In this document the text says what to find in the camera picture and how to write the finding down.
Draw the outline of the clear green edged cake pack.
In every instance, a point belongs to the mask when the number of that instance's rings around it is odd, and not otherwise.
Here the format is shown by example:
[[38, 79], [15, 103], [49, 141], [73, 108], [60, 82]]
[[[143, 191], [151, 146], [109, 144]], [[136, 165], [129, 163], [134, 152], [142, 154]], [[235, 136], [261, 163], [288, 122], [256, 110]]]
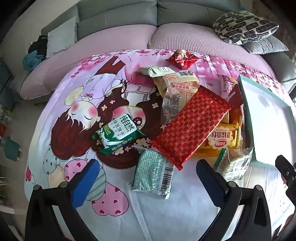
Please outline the clear green edged cake pack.
[[226, 181], [241, 179], [247, 172], [252, 160], [254, 148], [221, 149], [213, 170], [222, 175]]

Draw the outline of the yellow soft bread pack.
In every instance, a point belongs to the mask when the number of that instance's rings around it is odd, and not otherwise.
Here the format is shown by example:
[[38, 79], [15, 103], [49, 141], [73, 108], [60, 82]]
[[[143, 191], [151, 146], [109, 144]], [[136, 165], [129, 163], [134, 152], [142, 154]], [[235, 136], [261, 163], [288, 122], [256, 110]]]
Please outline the yellow soft bread pack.
[[221, 150], [242, 148], [241, 126], [219, 124], [197, 149], [196, 154], [205, 157], [217, 157]]

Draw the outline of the long red patterned snack pack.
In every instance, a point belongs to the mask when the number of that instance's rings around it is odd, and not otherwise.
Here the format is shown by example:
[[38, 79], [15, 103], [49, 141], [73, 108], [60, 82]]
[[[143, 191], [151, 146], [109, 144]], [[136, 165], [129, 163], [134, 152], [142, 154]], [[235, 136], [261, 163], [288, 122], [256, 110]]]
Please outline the long red patterned snack pack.
[[228, 101], [201, 85], [151, 144], [180, 171], [230, 109]]

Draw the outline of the pale green speckled snack pack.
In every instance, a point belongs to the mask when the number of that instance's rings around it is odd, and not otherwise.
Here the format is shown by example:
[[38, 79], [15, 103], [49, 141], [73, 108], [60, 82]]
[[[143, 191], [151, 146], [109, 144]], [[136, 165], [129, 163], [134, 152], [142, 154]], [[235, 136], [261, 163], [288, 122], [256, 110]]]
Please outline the pale green speckled snack pack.
[[169, 199], [175, 166], [155, 150], [140, 147], [136, 149], [139, 152], [139, 159], [133, 178], [132, 190], [163, 196], [166, 200]]

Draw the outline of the dark red biscuit pack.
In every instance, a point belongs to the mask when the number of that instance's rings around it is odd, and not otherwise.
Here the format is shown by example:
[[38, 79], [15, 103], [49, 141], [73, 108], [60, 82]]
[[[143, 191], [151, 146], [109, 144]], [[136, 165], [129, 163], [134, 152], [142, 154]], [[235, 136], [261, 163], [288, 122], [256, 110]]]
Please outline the dark red biscuit pack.
[[243, 98], [238, 84], [234, 85], [233, 89], [229, 93], [228, 103], [231, 109], [234, 110], [240, 108], [241, 105], [243, 105]]

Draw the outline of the pink swiss roll pack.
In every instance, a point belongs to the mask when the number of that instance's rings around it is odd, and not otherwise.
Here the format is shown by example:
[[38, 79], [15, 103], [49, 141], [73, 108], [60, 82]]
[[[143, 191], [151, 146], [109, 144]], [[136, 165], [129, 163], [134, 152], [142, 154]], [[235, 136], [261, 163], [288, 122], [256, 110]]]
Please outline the pink swiss roll pack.
[[223, 97], [224, 99], [228, 99], [230, 92], [237, 84], [237, 80], [223, 74], [218, 74], [217, 76], [220, 81], [221, 97]]

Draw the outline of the tan orange pastry pack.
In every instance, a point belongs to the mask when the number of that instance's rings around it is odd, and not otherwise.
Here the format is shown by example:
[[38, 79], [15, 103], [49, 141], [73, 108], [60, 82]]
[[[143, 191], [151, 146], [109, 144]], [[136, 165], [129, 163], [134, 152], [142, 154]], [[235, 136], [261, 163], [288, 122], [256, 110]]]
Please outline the tan orange pastry pack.
[[174, 92], [173, 88], [189, 90], [200, 86], [198, 78], [191, 70], [155, 77], [153, 81], [161, 97], [169, 96]]

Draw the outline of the pale cream sachet pack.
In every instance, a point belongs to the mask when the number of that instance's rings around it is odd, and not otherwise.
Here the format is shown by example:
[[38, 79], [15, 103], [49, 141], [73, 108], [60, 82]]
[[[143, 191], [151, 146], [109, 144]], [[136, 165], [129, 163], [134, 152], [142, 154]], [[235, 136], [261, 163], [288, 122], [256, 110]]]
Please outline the pale cream sachet pack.
[[167, 74], [174, 74], [175, 71], [169, 67], [148, 66], [138, 68], [137, 73], [140, 73], [151, 78], [162, 77]]

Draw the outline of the small red foil snack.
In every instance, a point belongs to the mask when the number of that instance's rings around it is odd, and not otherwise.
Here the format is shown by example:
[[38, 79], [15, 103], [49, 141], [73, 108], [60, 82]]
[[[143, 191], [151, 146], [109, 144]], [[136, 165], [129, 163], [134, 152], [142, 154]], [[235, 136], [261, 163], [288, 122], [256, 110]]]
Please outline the small red foil snack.
[[178, 49], [166, 61], [181, 70], [187, 70], [198, 60], [199, 58], [191, 52], [183, 49]]

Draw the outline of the teal rimmed white tray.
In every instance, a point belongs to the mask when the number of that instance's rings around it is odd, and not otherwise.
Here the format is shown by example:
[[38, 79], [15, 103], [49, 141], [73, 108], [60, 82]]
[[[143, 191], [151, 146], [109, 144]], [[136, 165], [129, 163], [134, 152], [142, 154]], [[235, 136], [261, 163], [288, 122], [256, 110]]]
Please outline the teal rimmed white tray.
[[295, 163], [295, 119], [292, 108], [270, 90], [240, 75], [237, 79], [245, 107], [245, 126], [254, 147], [251, 163], [275, 166], [279, 155]]

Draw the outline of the pink cartoon print cloth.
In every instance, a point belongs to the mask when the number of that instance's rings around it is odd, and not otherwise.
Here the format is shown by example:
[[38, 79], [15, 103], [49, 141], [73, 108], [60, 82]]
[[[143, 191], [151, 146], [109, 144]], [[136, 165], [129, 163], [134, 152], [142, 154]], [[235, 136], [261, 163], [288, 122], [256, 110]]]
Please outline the pink cartoon print cloth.
[[[135, 147], [149, 147], [164, 129], [161, 96], [142, 66], [166, 66], [171, 50], [127, 50], [90, 56], [63, 78], [43, 110], [29, 148], [25, 194], [57, 187], [90, 159], [100, 164], [92, 193], [78, 214], [98, 240], [197, 240], [218, 209], [189, 161], [173, 176], [168, 200], [133, 192]], [[105, 157], [91, 133], [116, 111], [131, 111], [144, 137]]]

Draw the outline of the pink sofa seat cover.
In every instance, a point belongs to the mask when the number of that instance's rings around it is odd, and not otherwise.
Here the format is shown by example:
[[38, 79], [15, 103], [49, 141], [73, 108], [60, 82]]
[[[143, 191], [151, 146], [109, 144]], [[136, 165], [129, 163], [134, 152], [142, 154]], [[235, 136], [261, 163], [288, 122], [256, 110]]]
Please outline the pink sofa seat cover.
[[186, 23], [128, 25], [93, 33], [44, 60], [25, 79], [20, 96], [30, 100], [49, 95], [77, 62], [95, 54], [131, 49], [186, 49], [244, 64], [276, 78], [260, 55], [248, 53], [241, 45], [222, 42], [212, 28]]

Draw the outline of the grey pillow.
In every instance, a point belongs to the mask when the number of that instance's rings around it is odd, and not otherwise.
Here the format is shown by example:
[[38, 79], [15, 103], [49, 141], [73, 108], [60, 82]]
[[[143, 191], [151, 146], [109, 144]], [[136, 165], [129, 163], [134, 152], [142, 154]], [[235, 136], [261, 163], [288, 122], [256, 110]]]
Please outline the grey pillow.
[[274, 36], [269, 36], [258, 42], [248, 42], [243, 48], [250, 54], [265, 55], [270, 53], [286, 52], [288, 47]]

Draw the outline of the dark clothes pile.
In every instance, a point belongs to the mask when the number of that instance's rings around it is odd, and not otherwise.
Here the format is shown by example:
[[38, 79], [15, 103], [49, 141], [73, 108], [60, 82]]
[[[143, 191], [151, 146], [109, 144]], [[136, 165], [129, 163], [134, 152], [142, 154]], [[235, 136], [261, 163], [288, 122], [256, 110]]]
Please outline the dark clothes pile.
[[47, 43], [48, 37], [44, 35], [40, 35], [36, 41], [32, 42], [22, 61], [23, 68], [26, 71], [32, 72], [46, 59]]

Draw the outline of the light grey side cushion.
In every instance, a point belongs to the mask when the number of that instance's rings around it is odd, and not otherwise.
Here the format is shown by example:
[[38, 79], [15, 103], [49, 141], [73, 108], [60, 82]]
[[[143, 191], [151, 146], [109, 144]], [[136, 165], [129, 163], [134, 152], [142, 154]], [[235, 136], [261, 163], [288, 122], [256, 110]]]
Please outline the light grey side cushion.
[[51, 58], [53, 55], [65, 51], [77, 42], [77, 24], [76, 17], [72, 17], [62, 25], [48, 33], [47, 55]]

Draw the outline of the black white patterned pillow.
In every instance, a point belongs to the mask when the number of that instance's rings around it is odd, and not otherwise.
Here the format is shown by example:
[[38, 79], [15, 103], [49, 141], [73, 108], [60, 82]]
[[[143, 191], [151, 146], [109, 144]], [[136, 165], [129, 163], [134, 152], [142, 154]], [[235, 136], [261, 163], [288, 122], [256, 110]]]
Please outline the black white patterned pillow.
[[225, 13], [213, 22], [217, 36], [225, 43], [244, 45], [273, 35], [279, 28], [275, 22], [248, 11]]

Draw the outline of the grey green sofa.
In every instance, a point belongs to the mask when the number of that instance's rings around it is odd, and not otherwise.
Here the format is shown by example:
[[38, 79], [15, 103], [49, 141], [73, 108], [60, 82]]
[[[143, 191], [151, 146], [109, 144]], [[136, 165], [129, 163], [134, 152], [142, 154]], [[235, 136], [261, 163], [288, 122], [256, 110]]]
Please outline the grey green sofa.
[[[80, 1], [41, 30], [42, 35], [72, 17], [77, 20], [77, 38], [128, 25], [160, 27], [186, 23], [211, 28], [219, 16], [239, 9], [239, 1]], [[260, 55], [290, 95], [295, 94], [295, 65], [287, 54]]]

